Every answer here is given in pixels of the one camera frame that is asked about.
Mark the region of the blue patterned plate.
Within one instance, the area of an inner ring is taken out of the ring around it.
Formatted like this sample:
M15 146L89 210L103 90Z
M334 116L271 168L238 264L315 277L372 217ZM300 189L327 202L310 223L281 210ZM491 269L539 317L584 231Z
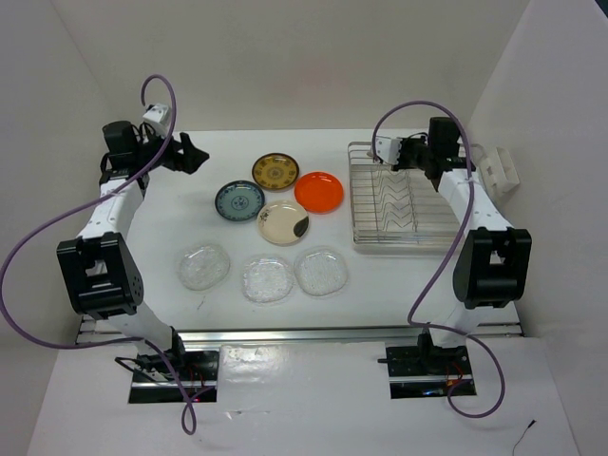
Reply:
M214 204L218 214L229 221L255 219L266 198L262 188L249 180L234 180L216 193Z

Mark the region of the brown patterned plate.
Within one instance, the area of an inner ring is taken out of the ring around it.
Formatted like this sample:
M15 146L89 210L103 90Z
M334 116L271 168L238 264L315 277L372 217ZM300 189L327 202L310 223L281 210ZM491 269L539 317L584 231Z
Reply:
M263 190L283 191L292 187L298 180L298 162L283 153L269 153L259 157L253 164L252 177Z

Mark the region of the cream plate with black patch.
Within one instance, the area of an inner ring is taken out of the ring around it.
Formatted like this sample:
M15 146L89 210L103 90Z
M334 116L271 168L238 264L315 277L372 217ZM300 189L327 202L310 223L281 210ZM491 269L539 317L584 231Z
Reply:
M282 199L266 204L258 213L256 224L265 240L274 245L288 246L306 235L310 218L300 204Z

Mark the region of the clear glass plate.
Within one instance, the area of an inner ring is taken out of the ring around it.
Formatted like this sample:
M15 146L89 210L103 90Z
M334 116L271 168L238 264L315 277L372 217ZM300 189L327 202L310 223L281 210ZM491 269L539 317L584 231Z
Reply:
M325 246L302 252L294 261L294 276L300 289L315 298L341 292L350 278L346 259Z
M282 256L255 256L242 267L242 293L255 304L277 303L290 294L294 285L291 263Z
M177 262L177 276L188 290L202 292L218 285L231 269L231 259L216 243L187 249Z

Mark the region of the orange plate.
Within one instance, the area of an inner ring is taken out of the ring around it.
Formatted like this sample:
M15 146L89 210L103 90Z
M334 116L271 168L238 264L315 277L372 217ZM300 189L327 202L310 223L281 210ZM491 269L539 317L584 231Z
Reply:
M296 182L294 197L308 212L327 214L340 206L344 199L344 189L334 175L315 171Z

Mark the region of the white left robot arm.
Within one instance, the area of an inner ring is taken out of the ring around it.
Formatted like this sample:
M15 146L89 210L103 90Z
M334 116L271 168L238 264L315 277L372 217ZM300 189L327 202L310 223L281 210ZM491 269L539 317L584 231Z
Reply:
M189 356L178 332L145 304L143 278L125 241L149 176L129 179L147 164L191 175L209 155L188 134L167 142L149 123L117 121L105 125L103 134L108 148L100 163L104 202L79 235L56 250L67 294L77 314L133 338L136 361L145 371L178 379L187 372Z

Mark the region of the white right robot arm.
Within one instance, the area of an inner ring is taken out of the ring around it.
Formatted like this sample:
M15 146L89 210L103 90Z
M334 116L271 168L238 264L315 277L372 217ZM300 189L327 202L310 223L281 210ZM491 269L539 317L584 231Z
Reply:
M495 207L479 175L460 153L461 132L448 117L429 120L424 139L403 139L398 169L424 172L464 228L452 273L456 303L418 337L416 362L435 373L464 352L466 336L490 313L523 295L532 238L516 229Z

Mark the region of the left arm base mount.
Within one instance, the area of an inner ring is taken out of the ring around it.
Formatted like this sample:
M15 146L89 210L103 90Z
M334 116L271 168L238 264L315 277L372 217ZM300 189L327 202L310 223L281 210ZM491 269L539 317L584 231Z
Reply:
M168 404L183 401L175 376L159 361L142 356L117 356L114 362L131 373L129 404ZM215 403L218 394L219 350L187 351L174 368L187 395L195 403Z

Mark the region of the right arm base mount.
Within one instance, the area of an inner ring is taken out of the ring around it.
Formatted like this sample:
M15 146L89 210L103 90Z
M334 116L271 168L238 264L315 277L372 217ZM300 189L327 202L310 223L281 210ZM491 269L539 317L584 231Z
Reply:
M391 399L475 396L472 368L466 347L387 347L377 363L387 369Z

